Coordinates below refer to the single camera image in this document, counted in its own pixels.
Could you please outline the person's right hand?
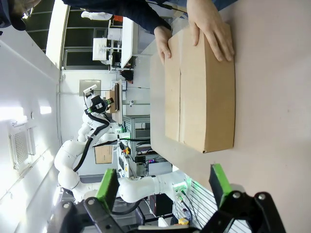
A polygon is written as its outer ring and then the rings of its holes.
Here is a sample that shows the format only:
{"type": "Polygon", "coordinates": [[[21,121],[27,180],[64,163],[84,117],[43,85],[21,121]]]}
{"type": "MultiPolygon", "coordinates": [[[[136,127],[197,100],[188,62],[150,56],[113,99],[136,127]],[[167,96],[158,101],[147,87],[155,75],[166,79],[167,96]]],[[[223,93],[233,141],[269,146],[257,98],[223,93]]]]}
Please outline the person's right hand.
{"type": "Polygon", "coordinates": [[[165,64],[166,58],[171,58],[172,53],[168,45],[169,39],[172,37],[172,31],[164,26],[158,26],[154,29],[155,41],[157,46],[158,55],[165,64]]]}

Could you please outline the person's left hand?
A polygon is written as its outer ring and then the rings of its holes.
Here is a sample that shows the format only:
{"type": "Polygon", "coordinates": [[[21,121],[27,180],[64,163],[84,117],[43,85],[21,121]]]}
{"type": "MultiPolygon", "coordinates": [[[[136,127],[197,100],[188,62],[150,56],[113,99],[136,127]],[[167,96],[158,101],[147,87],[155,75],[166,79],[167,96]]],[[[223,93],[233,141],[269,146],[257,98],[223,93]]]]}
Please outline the person's left hand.
{"type": "Polygon", "coordinates": [[[193,45],[197,46],[200,32],[203,32],[216,59],[231,61],[234,55],[232,40],[214,3],[210,0],[189,0],[187,12],[193,45]]]}

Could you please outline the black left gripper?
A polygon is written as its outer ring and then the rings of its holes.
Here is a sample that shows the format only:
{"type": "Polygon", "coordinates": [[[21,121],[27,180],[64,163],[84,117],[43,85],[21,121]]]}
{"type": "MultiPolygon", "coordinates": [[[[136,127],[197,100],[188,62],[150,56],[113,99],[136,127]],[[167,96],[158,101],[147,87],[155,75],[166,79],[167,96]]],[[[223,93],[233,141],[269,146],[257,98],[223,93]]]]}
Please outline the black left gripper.
{"type": "Polygon", "coordinates": [[[99,95],[91,98],[91,106],[88,108],[90,113],[104,113],[107,110],[107,101],[102,99],[99,95]]]}

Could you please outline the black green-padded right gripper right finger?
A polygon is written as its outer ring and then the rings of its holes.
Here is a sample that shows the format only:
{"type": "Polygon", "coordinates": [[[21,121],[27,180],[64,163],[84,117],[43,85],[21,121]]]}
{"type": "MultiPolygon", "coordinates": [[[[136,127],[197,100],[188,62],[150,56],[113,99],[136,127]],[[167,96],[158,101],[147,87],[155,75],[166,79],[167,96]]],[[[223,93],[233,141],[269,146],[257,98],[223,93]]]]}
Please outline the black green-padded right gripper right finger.
{"type": "Polygon", "coordinates": [[[217,211],[201,233],[227,233],[236,220],[244,220],[253,233],[286,232],[272,196],[258,192],[253,197],[234,190],[220,164],[210,166],[211,186],[217,211]]]}

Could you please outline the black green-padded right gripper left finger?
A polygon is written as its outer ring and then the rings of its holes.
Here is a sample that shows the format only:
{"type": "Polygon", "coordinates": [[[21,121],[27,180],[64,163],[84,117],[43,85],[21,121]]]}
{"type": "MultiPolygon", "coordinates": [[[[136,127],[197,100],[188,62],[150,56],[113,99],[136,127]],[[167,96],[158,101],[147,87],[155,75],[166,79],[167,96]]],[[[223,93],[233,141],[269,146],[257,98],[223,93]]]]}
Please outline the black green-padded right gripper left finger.
{"type": "Polygon", "coordinates": [[[78,204],[62,201],[55,207],[47,226],[49,233],[81,233],[94,226],[99,233],[122,233],[124,230],[112,217],[112,209],[119,188],[115,169],[109,169],[100,184],[96,196],[78,204]]]}

